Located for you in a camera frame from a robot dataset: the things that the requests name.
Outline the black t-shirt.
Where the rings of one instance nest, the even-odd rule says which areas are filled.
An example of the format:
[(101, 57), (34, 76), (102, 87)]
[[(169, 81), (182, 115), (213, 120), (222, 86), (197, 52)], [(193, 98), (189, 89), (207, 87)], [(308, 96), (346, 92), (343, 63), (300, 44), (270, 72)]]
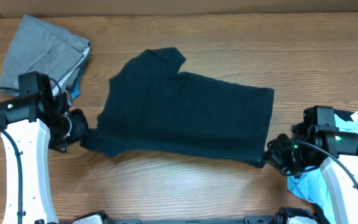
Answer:
[(163, 151), (264, 166), (274, 91), (181, 71), (176, 48), (146, 50), (109, 81), (81, 146), (114, 157)]

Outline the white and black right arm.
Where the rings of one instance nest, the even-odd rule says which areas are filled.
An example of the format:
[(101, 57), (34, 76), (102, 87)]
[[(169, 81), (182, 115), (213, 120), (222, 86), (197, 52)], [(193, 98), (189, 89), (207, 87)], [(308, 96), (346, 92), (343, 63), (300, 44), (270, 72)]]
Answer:
[(358, 223), (358, 134), (300, 123), (267, 144), (265, 161), (335, 223)]

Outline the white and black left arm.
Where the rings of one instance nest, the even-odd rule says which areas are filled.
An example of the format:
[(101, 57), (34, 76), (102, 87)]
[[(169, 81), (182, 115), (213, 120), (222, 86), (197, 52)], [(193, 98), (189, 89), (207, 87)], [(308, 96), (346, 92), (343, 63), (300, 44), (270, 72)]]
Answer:
[(48, 152), (68, 152), (88, 133), (80, 109), (66, 98), (36, 93), (0, 102), (1, 138), (6, 153), (4, 223), (58, 223), (53, 206)]

